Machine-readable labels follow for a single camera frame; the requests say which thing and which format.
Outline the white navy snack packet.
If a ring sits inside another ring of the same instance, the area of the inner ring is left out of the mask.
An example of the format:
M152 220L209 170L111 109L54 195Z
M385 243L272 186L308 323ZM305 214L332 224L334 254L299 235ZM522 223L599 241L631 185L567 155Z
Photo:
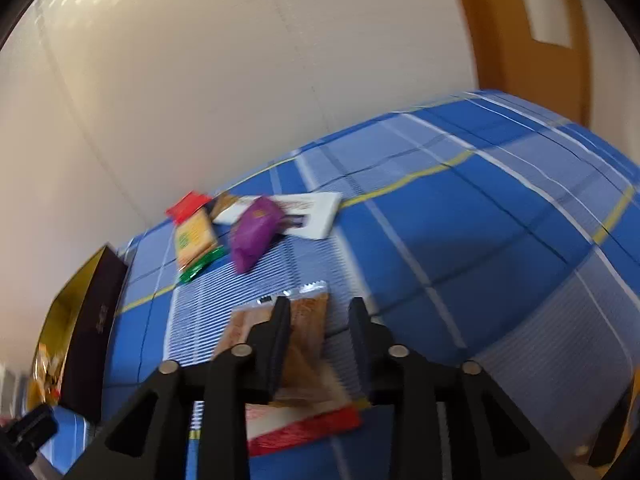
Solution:
M283 233L305 240L325 240L334 223L343 196L337 192L269 196L284 213ZM241 196L213 218L215 224L232 226L257 196Z

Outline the white red wafer packet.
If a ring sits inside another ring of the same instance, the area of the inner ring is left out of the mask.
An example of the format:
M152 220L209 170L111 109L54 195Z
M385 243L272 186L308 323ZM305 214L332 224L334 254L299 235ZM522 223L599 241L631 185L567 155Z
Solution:
M350 403L306 406L249 405L246 408L250 457L264 456L359 428L362 419Z

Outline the blue plaid tablecloth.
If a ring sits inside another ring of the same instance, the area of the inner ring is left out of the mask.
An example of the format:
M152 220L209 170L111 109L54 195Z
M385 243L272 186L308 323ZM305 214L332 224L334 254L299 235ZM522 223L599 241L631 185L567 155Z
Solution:
M207 360L233 307L325 281L324 354L352 398L361 296L427 359L480 362L559 456L588 462L639 368L639 169L616 148L515 96L465 92L312 141L230 191L343 203L328 238L282 238L244 275L221 259L179 285L169 222L122 246L105 416L161 360Z

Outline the brown cake packet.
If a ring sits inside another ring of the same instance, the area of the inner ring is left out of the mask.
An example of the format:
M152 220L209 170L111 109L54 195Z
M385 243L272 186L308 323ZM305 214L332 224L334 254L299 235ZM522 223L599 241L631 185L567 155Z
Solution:
M214 350L216 356L247 341L250 329L270 319L278 297L290 300L291 337L283 365L277 406L333 405L350 403L348 393L333 367L322 358L329 286L316 281L277 292L232 309L229 322Z

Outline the green cracker packet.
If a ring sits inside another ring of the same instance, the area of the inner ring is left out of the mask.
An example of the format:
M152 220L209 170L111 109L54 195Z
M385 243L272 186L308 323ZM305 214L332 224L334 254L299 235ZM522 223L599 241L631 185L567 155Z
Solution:
M205 268L227 253L218 240L213 222L204 207L177 226L175 253L179 284L194 280Z

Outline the purple candy packet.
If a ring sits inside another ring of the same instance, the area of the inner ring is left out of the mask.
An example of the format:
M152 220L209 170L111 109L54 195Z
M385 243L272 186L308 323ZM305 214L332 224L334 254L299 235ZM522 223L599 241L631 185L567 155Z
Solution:
M241 214L231 232L231 259L234 270L247 273L267 251L280 231L284 212L267 196L259 196Z

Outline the red snack packet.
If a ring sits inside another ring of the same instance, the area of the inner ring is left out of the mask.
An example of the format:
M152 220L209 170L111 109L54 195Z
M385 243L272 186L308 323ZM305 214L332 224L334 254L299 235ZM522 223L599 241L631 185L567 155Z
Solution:
M189 220L211 200L212 198L207 194L191 191L186 193L175 205L167 208L165 214L168 218L171 218L176 226L180 226L181 223Z

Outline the gold tin box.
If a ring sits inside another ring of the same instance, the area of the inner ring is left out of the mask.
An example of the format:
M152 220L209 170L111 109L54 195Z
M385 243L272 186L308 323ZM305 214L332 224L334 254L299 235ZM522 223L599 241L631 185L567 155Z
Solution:
M98 249L54 298L27 383L26 406L58 406L101 423L108 342L128 264L111 246Z

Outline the wooden door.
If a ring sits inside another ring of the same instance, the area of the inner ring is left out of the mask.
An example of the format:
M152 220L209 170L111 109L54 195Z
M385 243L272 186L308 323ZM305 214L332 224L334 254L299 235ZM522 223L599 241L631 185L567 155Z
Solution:
M580 0L459 1L481 89L590 123L590 43Z

